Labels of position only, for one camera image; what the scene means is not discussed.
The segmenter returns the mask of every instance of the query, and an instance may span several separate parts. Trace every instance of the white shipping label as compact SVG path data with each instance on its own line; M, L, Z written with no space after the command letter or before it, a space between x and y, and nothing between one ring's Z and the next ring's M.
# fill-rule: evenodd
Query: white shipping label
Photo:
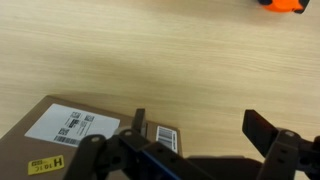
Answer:
M77 147L87 135L110 138L119 124L119 119L52 104L25 136Z
M158 126L156 141L158 141L161 144L167 146L172 151L178 153L177 131L174 131L172 129L168 129L168 128L165 128L165 127L162 127L162 126Z

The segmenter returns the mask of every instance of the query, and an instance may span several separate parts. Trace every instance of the brown cardboard package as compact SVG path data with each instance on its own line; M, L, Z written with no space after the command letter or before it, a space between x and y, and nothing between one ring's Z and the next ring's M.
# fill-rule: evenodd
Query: brown cardboard package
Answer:
M39 102L23 119L16 124L1 140L0 140L0 179L14 180L60 180L74 156L75 147L57 144L49 141L26 137L26 132L34 125L35 122L50 108L52 104L63 105L108 116L120 120L119 127L130 126L132 117L101 110L86 105L81 105L55 97L47 96ZM157 127L163 126L157 123L147 121L147 139L156 140ZM177 132L178 153L181 155L181 140L179 130L170 128ZM63 155L64 168L47 173L28 175L28 162L32 160ZM110 174L109 179L127 179L121 171Z

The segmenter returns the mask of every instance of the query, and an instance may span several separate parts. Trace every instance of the yellow label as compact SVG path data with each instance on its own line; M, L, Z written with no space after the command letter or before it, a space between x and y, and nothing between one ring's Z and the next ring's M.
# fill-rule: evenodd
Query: yellow label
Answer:
M38 159L28 163L28 175L55 171L64 167L63 156Z

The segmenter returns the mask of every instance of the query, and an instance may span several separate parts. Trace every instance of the wooden table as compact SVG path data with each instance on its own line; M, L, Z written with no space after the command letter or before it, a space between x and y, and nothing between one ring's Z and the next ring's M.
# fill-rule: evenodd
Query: wooden table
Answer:
M245 109L320 133L320 3L303 15L254 0L0 0L0 136L48 94L182 132L184 156L262 160Z

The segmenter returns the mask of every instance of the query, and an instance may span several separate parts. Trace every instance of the label sticker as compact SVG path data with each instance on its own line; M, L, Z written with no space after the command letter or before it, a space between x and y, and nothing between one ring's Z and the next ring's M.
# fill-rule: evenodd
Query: label sticker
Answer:
M87 135L112 137L119 124L119 119L52 104L25 136L77 147Z
M30 161L28 163L28 175L41 174L55 171L64 167L63 156L55 156L44 159Z
M162 126L158 126L156 141L167 146L175 153L178 153L177 131Z

